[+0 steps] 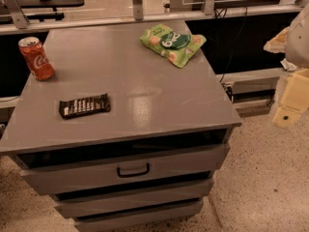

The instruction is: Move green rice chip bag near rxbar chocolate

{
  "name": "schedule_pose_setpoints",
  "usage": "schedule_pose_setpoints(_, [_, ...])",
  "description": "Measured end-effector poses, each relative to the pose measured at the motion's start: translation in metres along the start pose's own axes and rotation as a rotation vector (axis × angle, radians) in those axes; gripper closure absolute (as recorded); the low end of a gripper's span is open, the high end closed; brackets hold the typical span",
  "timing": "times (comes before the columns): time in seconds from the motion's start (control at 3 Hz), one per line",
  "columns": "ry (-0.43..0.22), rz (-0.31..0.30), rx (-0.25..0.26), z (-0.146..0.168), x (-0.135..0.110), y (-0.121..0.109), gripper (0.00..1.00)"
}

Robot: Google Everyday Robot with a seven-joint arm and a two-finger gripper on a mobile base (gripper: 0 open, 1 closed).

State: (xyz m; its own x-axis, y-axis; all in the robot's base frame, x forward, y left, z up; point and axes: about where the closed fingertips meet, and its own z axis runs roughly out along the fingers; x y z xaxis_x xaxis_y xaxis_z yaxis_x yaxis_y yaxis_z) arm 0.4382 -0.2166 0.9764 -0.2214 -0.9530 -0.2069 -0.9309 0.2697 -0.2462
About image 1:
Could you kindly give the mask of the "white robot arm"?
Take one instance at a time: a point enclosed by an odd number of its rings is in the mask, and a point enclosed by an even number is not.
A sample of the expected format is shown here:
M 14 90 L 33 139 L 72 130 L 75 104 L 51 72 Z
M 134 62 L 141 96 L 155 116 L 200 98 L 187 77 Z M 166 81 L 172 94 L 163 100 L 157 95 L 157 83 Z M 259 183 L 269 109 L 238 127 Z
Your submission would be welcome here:
M 309 4 L 292 23 L 268 41 L 264 50 L 285 53 L 285 60 L 296 67 L 287 78 L 287 85 L 272 124 L 286 129 L 292 127 L 309 108 Z

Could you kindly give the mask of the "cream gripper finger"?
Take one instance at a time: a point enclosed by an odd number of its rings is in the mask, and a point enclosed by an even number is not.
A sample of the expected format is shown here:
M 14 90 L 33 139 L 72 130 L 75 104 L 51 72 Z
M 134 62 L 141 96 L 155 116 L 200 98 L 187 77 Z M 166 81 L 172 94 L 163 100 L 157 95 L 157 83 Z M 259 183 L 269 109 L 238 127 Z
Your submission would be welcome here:
M 273 116 L 272 124 L 287 129 L 292 127 L 309 108 L 309 70 L 292 73 Z

